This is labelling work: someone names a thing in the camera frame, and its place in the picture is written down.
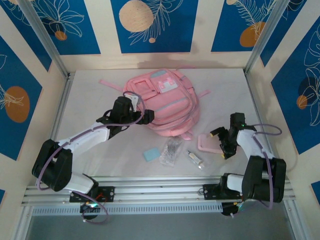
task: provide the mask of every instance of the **purple cable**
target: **purple cable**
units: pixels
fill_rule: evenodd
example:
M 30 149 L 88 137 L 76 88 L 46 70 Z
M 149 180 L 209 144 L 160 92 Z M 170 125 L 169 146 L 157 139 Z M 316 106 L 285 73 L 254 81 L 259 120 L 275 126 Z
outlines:
M 277 133 L 272 133 L 272 132 L 265 132 L 265 131 L 257 131 L 253 134 L 253 139 L 254 141 L 256 142 L 256 144 L 258 145 L 258 147 L 261 149 L 261 152 L 263 153 L 264 155 L 264 158 L 266 160 L 266 167 L 267 167 L 267 171 L 268 171 L 268 177 L 269 177 L 269 188 L 270 188 L 270 200 L 269 200 L 269 206 L 267 206 L 265 203 L 263 203 L 261 201 L 261 203 L 266 206 L 267 208 L 269 208 L 269 210 L 271 210 L 273 208 L 273 205 L 274 205 L 274 184 L 273 184 L 273 180 L 272 180 L 272 172 L 271 172 L 271 165 L 270 165 L 270 160 L 268 158 L 268 155 L 267 153 L 264 151 L 264 147 L 260 144 L 259 140 L 257 139 L 256 135 L 258 134 L 264 134 L 264 135 L 271 135 L 271 136 L 277 136 L 277 135 L 280 135 L 282 134 L 282 130 L 280 127 L 277 127 L 275 125 L 272 125 L 272 124 L 255 124 L 253 125 L 254 127 L 255 126 L 268 126 L 268 127 L 272 127 L 272 128 L 275 128 L 277 130 L 279 130 L 279 132 Z
M 125 96 L 125 94 L 128 94 L 128 93 L 129 93 L 129 94 L 136 95 L 136 96 L 139 98 L 139 101 L 142 103 L 141 116 L 140 116 L 136 121 L 133 121 L 133 122 L 127 123 L 127 124 L 118 124 L 118 123 L 114 123 L 114 124 L 113 124 L 113 123 L 110 123 L 110 124 L 104 124 L 104 125 L 101 125 L 101 126 L 96 126 L 96 127 L 94 127 L 93 129 L 88 129 L 88 130 L 85 130 L 85 131 L 82 132 L 82 133 L 79 133 L 77 136 L 71 138 L 69 142 L 65 142 L 64 144 L 62 144 L 62 145 L 61 145 L 60 147 L 58 147 L 58 148 L 53 152 L 53 154 L 48 158 L 48 160 L 45 162 L 45 164 L 43 165 L 43 168 L 42 168 L 41 171 L 40 171 L 39 177 L 38 177 L 37 182 L 36 182 L 36 187 L 37 187 L 37 189 L 38 189 L 39 191 L 44 191 L 44 190 L 48 190 L 48 189 L 49 189 L 49 187 L 44 187 L 44 188 L 41 188 L 41 187 L 40 187 L 41 179 L 42 179 L 42 177 L 43 177 L 43 175 L 44 175 L 44 173 L 45 173 L 48 165 L 50 164 L 51 160 L 52 160 L 52 159 L 54 158 L 54 156 L 55 156 L 58 152 L 60 152 L 60 150 L 63 149 L 65 146 L 67 146 L 68 144 L 71 144 L 73 141 L 77 140 L 78 138 L 81 138 L 82 136 L 84 136 L 84 135 L 86 135 L 86 134 L 88 134 L 88 133 L 91 133 L 91 132 L 93 132 L 93 131 L 95 131 L 95 130 L 97 130 L 97 129 L 102 129 L 102 128 L 111 127 L 111 126 L 112 126 L 112 127 L 128 127 L 128 126 L 131 126 L 131 125 L 136 124 L 137 122 L 139 122 L 139 121 L 144 117 L 145 110 L 146 110 L 146 106 L 145 106 L 145 103 L 144 103 L 143 99 L 141 98 L 141 96 L 140 96 L 139 94 L 137 94 L 137 93 L 135 93 L 135 92 L 133 92 L 133 91 L 125 91 L 125 92 L 123 92 L 122 95 Z M 103 220 L 103 221 L 101 221 L 101 222 L 92 222 L 92 221 L 86 220 L 86 219 L 84 218 L 84 213 L 83 213 L 83 214 L 82 214 L 82 218 L 83 218 L 84 221 L 86 221 L 87 223 L 91 223 L 91 224 L 102 224 L 102 223 L 104 223 L 104 222 L 107 220 L 107 218 L 108 218 L 107 209 L 106 209 L 101 203 L 99 203 L 97 200 L 93 199 L 92 197 L 90 197 L 90 196 L 88 196 L 88 195 L 86 195 L 86 194 L 84 194 L 84 193 L 81 193 L 81 192 L 78 192 L 78 191 L 73 191 L 73 192 L 76 193 L 76 194 L 79 194 L 79 195 L 81 195 L 81 196 L 83 196 L 83 197 L 85 197 L 85 198 L 87 198 L 87 199 L 89 199 L 89 200 L 91 200 L 91 201 L 93 201 L 93 202 L 95 202 L 96 204 L 98 204 L 98 205 L 106 212 L 106 215 L 107 215 L 106 219 Z

